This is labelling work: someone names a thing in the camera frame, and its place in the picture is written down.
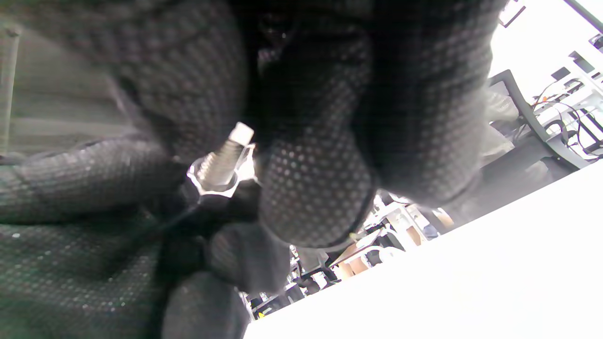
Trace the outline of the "person's left hand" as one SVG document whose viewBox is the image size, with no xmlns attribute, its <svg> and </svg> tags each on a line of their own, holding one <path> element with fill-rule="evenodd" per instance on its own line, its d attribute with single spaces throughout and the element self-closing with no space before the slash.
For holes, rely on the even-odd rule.
<svg viewBox="0 0 603 339">
<path fill-rule="evenodd" d="M 3 339 L 241 339 L 239 291 L 275 291 L 284 208 L 201 221 L 175 190 L 220 141 L 123 137 L 1 167 Z"/>
</svg>

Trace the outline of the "person's right hand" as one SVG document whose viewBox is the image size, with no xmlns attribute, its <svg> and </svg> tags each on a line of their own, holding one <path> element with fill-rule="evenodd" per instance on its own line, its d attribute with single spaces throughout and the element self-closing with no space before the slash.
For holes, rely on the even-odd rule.
<svg viewBox="0 0 603 339">
<path fill-rule="evenodd" d="M 263 120 L 260 224 L 338 245 L 378 188 L 439 207 L 479 176 L 503 0 L 128 0 L 98 37 L 177 160 Z"/>
</svg>

